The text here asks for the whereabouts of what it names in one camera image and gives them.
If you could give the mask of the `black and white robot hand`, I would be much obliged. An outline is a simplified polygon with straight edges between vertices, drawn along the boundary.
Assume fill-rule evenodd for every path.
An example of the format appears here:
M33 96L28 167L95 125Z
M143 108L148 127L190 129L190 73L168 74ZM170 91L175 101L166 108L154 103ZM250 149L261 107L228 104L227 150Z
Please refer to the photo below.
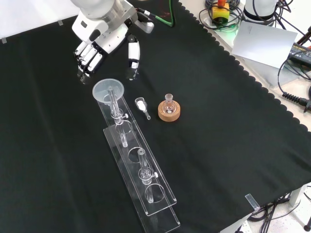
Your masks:
M77 77L81 83L90 83L93 74L105 58L124 40L128 40L129 68L126 77L129 80L138 77L140 45L137 38L128 32L131 24L132 21L128 19L110 32L105 21L89 19L82 12L78 14L72 30L80 38L81 43L73 54L78 64Z

